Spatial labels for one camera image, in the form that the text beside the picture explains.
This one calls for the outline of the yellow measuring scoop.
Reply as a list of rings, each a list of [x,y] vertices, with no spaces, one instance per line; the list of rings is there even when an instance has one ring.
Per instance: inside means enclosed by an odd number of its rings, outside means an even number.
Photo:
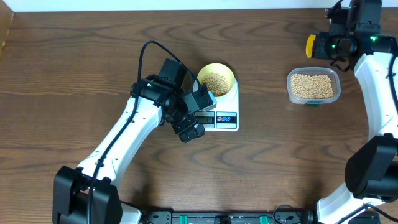
[[[307,39],[305,52],[306,52],[306,56],[308,58],[312,58],[313,45],[314,45],[315,40],[316,40],[316,35],[314,35],[314,34],[310,34],[310,36]]]

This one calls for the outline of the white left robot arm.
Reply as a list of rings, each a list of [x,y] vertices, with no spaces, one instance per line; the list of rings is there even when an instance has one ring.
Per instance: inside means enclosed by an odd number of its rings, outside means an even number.
[[[170,123],[181,142],[204,135],[195,112],[214,107],[206,85],[184,92],[188,69],[165,60],[157,75],[138,80],[123,114],[101,144],[73,169],[62,166],[54,179],[53,223],[139,223],[142,212],[119,199],[124,173],[146,137]]]

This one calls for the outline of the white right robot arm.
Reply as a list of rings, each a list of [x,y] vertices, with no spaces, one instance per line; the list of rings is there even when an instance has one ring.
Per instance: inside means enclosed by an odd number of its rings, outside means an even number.
[[[372,208],[397,200],[397,40],[381,34],[381,0],[338,1],[327,8],[327,32],[307,40],[309,58],[347,62],[358,80],[368,118],[368,142],[345,167],[345,181],[316,207],[317,223],[349,223]]]

